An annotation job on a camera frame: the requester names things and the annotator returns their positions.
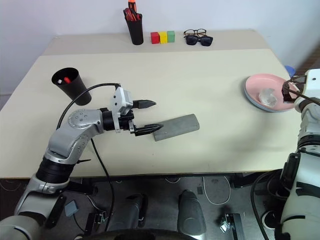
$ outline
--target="floor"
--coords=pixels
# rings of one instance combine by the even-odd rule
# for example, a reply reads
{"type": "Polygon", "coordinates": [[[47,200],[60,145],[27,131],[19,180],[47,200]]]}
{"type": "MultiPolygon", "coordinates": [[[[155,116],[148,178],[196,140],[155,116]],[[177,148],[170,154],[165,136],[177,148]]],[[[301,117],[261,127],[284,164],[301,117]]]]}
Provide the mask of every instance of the floor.
{"type": "MultiPolygon", "coordinates": [[[[24,191],[28,181],[0,181],[2,187],[0,189],[0,217],[1,219],[13,213],[16,202],[24,191]]],[[[134,193],[145,193],[148,195],[148,211],[146,214],[146,222],[144,228],[151,229],[165,229],[177,230],[178,218],[178,197],[185,189],[193,191],[201,204],[202,211],[207,227],[208,240],[231,240],[231,231],[222,233],[219,228],[221,216],[224,213],[238,213],[241,215],[241,220],[244,229],[245,239],[247,240],[262,240],[262,234],[259,230],[258,224],[254,217],[252,206],[250,202],[251,187],[232,188],[228,203],[224,205],[212,205],[206,199],[203,193],[203,179],[200,176],[182,177],[177,183],[169,183],[163,178],[159,179],[131,179],[123,180],[121,182],[113,182],[115,189],[115,211],[121,201],[134,193]]],[[[106,182],[96,183],[99,191],[92,198],[96,204],[101,208],[108,208],[111,202],[111,195],[109,185],[106,182]]],[[[205,186],[208,197],[212,202],[223,202],[228,198],[229,187],[223,176],[206,176],[205,186]]],[[[256,197],[256,204],[260,214],[265,212],[268,207],[269,197],[265,195],[265,184],[258,185],[258,192],[260,195],[256,197]]],[[[75,214],[80,226],[83,228],[86,225],[88,213],[93,212],[94,208],[85,195],[78,193],[65,192],[67,203],[75,200],[79,211],[75,214]]],[[[72,217],[66,217],[62,213],[57,226],[53,229],[46,229],[43,231],[42,239],[46,240],[73,240],[81,231],[76,226],[72,217]]],[[[267,230],[269,238],[274,239],[274,233],[267,230]]]]}

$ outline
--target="eyeglasses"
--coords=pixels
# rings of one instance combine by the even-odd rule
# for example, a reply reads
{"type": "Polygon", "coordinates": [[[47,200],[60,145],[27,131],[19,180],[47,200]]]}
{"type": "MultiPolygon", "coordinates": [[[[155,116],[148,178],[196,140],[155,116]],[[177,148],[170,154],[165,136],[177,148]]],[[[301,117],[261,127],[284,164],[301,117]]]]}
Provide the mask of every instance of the eyeglasses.
{"type": "Polygon", "coordinates": [[[202,46],[210,46],[212,41],[214,40],[213,37],[207,36],[207,30],[200,28],[197,30],[189,29],[183,32],[185,35],[185,41],[188,45],[196,45],[197,42],[200,42],[202,46]]]}

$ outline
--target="black cup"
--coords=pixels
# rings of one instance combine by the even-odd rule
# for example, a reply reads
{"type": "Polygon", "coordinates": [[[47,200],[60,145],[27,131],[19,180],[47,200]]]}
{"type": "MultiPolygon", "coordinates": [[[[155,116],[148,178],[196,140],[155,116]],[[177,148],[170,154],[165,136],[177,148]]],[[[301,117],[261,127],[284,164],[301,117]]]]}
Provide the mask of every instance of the black cup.
{"type": "MultiPolygon", "coordinates": [[[[73,67],[63,68],[57,71],[51,79],[54,85],[57,85],[62,91],[65,92],[72,100],[76,99],[81,93],[83,93],[87,88],[82,82],[77,69],[73,67]],[[68,77],[71,83],[66,83],[64,78],[68,77]]],[[[91,101],[91,95],[86,92],[81,97],[79,97],[75,103],[79,106],[88,104],[91,101]]]]}
{"type": "Polygon", "coordinates": [[[131,41],[134,45],[140,45],[144,43],[144,33],[142,31],[142,14],[137,21],[126,21],[130,32],[131,41]]]}

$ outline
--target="white cable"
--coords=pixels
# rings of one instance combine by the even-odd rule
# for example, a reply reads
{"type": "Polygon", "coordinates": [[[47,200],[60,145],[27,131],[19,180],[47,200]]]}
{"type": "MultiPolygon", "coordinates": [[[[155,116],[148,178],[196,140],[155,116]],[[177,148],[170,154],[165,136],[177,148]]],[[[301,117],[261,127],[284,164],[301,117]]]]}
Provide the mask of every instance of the white cable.
{"type": "Polygon", "coordinates": [[[177,181],[169,181],[166,177],[164,178],[164,180],[166,180],[170,184],[176,184],[177,182],[180,181],[180,177],[177,179],[177,181]]]}
{"type": "Polygon", "coordinates": [[[230,195],[231,195],[231,186],[230,186],[230,182],[228,180],[228,178],[226,178],[226,176],[224,176],[226,182],[228,183],[228,186],[229,186],[229,196],[227,198],[227,200],[225,200],[224,202],[220,202],[220,203],[215,203],[213,201],[211,201],[207,195],[207,192],[206,192],[206,184],[205,184],[205,177],[203,176],[202,179],[203,179],[203,191],[204,191],[204,194],[205,194],[205,197],[206,199],[209,201],[209,203],[213,204],[213,205],[222,205],[222,204],[226,204],[229,199],[230,199],[230,195]]]}
{"type": "Polygon", "coordinates": [[[15,191],[17,191],[17,190],[20,188],[20,186],[21,186],[21,182],[19,183],[19,185],[18,185],[15,189],[7,189],[7,188],[5,188],[5,187],[1,184],[1,182],[0,182],[0,187],[1,187],[3,190],[8,191],[8,192],[15,192],[15,191]]]}
{"type": "Polygon", "coordinates": [[[104,212],[105,210],[101,209],[100,207],[98,207],[95,203],[95,201],[89,196],[89,195],[86,195],[86,197],[89,199],[90,203],[92,204],[92,206],[97,209],[98,211],[100,212],[104,212]]]}

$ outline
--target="gray block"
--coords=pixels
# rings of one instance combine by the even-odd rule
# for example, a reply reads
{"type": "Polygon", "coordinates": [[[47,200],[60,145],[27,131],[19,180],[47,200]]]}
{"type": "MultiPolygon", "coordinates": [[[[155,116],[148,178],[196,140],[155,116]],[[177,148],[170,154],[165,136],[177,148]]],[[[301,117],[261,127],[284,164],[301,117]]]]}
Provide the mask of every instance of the gray block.
{"type": "Polygon", "coordinates": [[[158,122],[158,124],[162,124],[163,127],[153,133],[155,141],[172,138],[200,129],[199,122],[194,114],[158,122]]]}

